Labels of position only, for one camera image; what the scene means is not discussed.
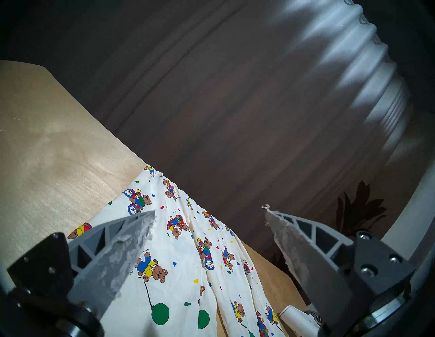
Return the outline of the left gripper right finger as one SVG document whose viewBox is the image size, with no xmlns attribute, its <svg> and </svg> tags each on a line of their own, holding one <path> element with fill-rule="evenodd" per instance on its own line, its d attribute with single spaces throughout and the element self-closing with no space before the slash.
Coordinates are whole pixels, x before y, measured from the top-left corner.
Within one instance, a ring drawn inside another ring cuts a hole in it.
<svg viewBox="0 0 435 337">
<path fill-rule="evenodd" d="M 328 225 L 265 210 L 291 274 L 323 319 L 321 328 L 377 328 L 408 302 L 415 267 L 367 230 L 352 240 Z"/>
</svg>

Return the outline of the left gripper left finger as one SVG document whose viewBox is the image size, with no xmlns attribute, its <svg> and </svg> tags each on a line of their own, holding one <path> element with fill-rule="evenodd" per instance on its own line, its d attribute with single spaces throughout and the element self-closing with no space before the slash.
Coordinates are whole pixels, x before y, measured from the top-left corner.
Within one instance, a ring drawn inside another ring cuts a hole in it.
<svg viewBox="0 0 435 337">
<path fill-rule="evenodd" d="M 7 268 L 15 286 L 56 302 L 85 302 L 101 318 L 130 275 L 155 212 L 112 220 L 68 241 L 55 232 Z"/>
</svg>

